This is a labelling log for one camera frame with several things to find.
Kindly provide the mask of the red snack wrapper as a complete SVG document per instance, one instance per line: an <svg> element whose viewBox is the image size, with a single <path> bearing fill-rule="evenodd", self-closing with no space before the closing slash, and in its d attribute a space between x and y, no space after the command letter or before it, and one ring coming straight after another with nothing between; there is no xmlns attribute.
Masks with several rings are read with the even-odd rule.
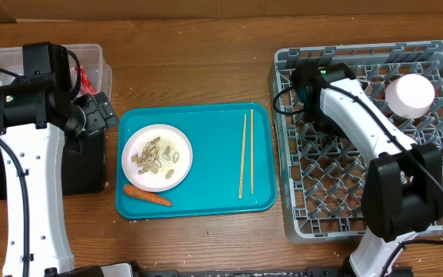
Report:
<svg viewBox="0 0 443 277"><path fill-rule="evenodd" d="M82 64L79 65L79 68L76 70L77 76L80 77L80 92L84 95L95 95L96 89L90 82L90 79L84 70Z"/></svg>

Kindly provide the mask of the pink small bowl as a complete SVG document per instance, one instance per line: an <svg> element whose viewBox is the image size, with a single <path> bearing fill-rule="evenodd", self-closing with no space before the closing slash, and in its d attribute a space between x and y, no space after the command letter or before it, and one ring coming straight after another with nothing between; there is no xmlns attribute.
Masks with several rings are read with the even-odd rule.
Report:
<svg viewBox="0 0 443 277"><path fill-rule="evenodd" d="M407 74L391 82L385 89L388 107L402 118L416 119L425 115L435 99L435 88L419 74Z"/></svg>

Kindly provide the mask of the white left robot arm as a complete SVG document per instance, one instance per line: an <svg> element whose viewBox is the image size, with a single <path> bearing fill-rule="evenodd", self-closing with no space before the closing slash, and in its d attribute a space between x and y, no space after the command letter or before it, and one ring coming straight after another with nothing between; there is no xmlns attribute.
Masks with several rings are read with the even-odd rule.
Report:
<svg viewBox="0 0 443 277"><path fill-rule="evenodd" d="M22 48L23 73L0 86L0 149L5 168L8 246L4 276L101 276L75 267L65 229L62 156L90 135L118 125L103 92L80 95L71 79L74 52L40 42Z"/></svg>

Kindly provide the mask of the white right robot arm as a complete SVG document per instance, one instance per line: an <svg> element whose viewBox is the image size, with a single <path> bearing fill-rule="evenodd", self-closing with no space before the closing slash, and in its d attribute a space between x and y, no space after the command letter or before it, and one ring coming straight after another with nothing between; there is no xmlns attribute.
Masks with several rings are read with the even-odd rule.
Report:
<svg viewBox="0 0 443 277"><path fill-rule="evenodd" d="M359 237L310 276L406 276L393 262L443 233L443 91L435 62L285 59L269 74L285 232Z"/></svg>

